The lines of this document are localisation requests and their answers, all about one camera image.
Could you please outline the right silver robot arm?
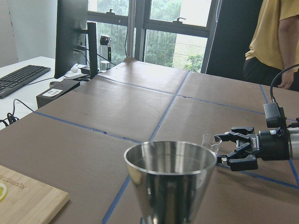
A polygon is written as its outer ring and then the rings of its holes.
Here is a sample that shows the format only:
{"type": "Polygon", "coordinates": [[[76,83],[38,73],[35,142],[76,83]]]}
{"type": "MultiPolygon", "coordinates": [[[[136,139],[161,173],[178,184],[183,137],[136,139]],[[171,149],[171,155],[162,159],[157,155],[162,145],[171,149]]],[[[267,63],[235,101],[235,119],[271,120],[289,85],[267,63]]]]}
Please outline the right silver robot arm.
{"type": "Polygon", "coordinates": [[[217,163],[226,162],[231,171],[258,169],[257,159],[285,161],[299,158],[299,129],[276,128],[254,132],[253,127],[232,127],[230,132],[218,134],[222,141],[236,143],[229,154],[217,156],[217,163]]]}

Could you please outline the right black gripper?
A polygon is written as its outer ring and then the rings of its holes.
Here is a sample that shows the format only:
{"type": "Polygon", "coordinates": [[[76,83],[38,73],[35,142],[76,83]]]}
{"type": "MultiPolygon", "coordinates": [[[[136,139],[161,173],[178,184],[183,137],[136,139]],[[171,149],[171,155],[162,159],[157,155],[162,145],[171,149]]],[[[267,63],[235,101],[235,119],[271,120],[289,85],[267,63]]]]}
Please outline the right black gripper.
{"type": "Polygon", "coordinates": [[[252,126],[232,127],[230,132],[217,134],[214,140],[236,141],[237,146],[246,142],[250,147],[243,151],[243,155],[249,154],[246,158],[232,159],[226,155],[218,155],[217,163],[226,163],[231,171],[246,171],[258,169],[257,158],[264,161],[283,161],[290,159],[289,136],[283,129],[264,130],[257,134],[252,126]]]}

